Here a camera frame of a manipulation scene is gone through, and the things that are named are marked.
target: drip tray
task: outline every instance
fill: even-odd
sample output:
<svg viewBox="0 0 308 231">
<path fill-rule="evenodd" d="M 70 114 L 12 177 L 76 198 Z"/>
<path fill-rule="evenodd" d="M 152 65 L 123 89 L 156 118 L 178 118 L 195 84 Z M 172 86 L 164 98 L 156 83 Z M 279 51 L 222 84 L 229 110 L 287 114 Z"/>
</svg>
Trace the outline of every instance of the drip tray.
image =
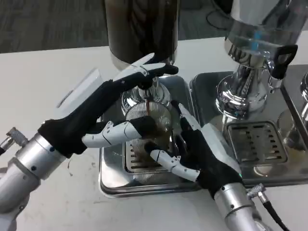
<svg viewBox="0 0 308 231">
<path fill-rule="evenodd" d="M 242 167 L 287 161 L 275 125 L 270 121 L 227 125 L 229 143 Z"/>
<path fill-rule="evenodd" d="M 193 106 L 187 83 L 179 76 L 163 76 L 159 78 L 170 92 L 171 98 L 182 103 L 192 115 Z M 178 113 L 172 109 L 172 141 L 169 150 L 179 155 L 173 142 L 181 132 Z M 102 116 L 103 121 L 121 121 L 125 117 L 118 100 Z M 156 162 L 140 162 L 132 150 L 130 142 L 100 149 L 100 189 L 109 197 L 123 197 L 154 193 L 187 192 L 199 189 L 196 183 L 180 178 Z"/>
<path fill-rule="evenodd" d="M 298 110 L 303 105 L 299 86 L 308 65 L 289 66 L 284 84 Z M 192 100 L 197 120 L 201 126 L 212 123 L 223 131 L 234 158 L 240 163 L 246 187 L 263 183 L 265 186 L 284 186 L 308 182 L 307 151 L 288 147 L 278 132 L 277 121 L 288 107 L 282 93 L 269 93 L 268 75 L 261 78 L 268 90 L 266 106 L 262 112 L 249 120 L 226 120 L 218 111 L 216 86 L 232 72 L 202 73 L 190 82 Z"/>
</svg>

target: gray carpet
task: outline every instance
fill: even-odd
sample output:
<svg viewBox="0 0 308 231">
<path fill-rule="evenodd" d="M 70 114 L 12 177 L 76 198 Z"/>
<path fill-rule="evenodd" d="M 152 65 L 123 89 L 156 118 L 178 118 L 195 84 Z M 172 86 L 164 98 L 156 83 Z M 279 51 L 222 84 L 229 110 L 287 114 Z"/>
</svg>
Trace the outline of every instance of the gray carpet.
<svg viewBox="0 0 308 231">
<path fill-rule="evenodd" d="M 210 0 L 182 0 L 179 39 L 221 37 Z M 108 45 L 101 0 L 0 0 L 0 53 Z"/>
</svg>

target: robotic arm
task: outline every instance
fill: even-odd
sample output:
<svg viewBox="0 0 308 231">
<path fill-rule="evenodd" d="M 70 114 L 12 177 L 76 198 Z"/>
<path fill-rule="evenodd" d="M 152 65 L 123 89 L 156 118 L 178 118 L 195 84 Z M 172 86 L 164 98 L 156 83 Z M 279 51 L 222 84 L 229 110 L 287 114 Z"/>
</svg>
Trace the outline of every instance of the robotic arm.
<svg viewBox="0 0 308 231">
<path fill-rule="evenodd" d="M 149 116 L 97 123 L 97 119 L 122 92 L 137 85 L 149 86 L 157 75 L 178 72 L 176 67 L 167 64 L 146 64 L 153 56 L 147 55 L 132 64 L 115 81 L 97 84 L 99 81 L 93 78 L 98 87 L 85 81 L 60 103 L 59 107 L 65 105 L 67 115 L 44 122 L 31 140 L 28 141 L 15 128 L 7 133 L 8 138 L 0 144 L 0 154 L 13 143 L 22 148 L 9 161 L 7 169 L 0 169 L 1 230 L 16 230 L 16 218 L 25 208 L 30 193 L 72 154 L 82 154 L 87 148 L 116 145 L 156 132 L 156 123 Z M 173 101 L 172 105 L 180 115 L 181 136 L 190 155 L 171 157 L 155 144 L 148 143 L 145 149 L 149 155 L 170 172 L 208 189 L 231 231 L 270 231 L 251 200 L 257 195 L 268 203 L 264 189 L 256 187 L 247 193 L 239 165 L 228 155 L 229 147 L 222 135 L 210 124 L 201 128 L 180 103 Z"/>
<path fill-rule="evenodd" d="M 137 85 L 149 85 L 155 76 L 178 72 L 178 68 L 171 65 L 148 64 L 153 57 L 154 54 L 149 54 L 133 63 L 115 81 L 95 85 L 100 82 L 100 77 L 93 78 L 92 83 L 85 79 L 59 105 L 65 104 L 68 115 L 45 121 L 31 140 L 15 128 L 7 133 L 8 138 L 0 144 L 0 154 L 13 143 L 21 149 L 9 161 L 7 169 L 0 169 L 1 231 L 16 230 L 16 217 L 26 206 L 30 193 L 66 158 L 74 153 L 82 154 L 88 147 L 123 143 L 156 131 L 156 124 L 149 116 L 96 123 L 124 91 Z M 94 70 L 90 76 L 97 73 L 98 70 Z"/>
</svg>

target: white table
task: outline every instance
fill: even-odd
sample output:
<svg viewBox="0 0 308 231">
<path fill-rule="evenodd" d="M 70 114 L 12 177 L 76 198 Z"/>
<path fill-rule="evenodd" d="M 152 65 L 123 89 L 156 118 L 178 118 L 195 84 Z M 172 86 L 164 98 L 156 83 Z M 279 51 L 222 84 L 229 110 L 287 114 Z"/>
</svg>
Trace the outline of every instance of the white table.
<svg viewBox="0 0 308 231">
<path fill-rule="evenodd" d="M 190 81 L 202 72 L 233 70 L 236 64 L 226 55 L 223 41 L 179 42 L 176 65 L 180 75 Z M 300 37 L 293 64 L 308 64 L 306 41 L 308 31 Z M 106 80 L 118 72 L 108 47 L 1 54 L 0 140 L 13 126 L 32 137 L 41 122 L 52 117 L 62 97 L 93 67 L 98 67 Z M 11 148 L 1 156 L 1 166 L 6 166 L 16 150 Z M 98 161 L 98 150 L 74 155 L 69 169 L 65 161 L 31 194 L 18 217 L 17 230 L 227 230 L 207 191 L 107 199 L 98 189 Z M 270 188 L 267 194 L 291 231 L 306 229 L 308 185 Z M 280 231 L 258 201 L 257 207 L 265 222 Z"/>
</svg>

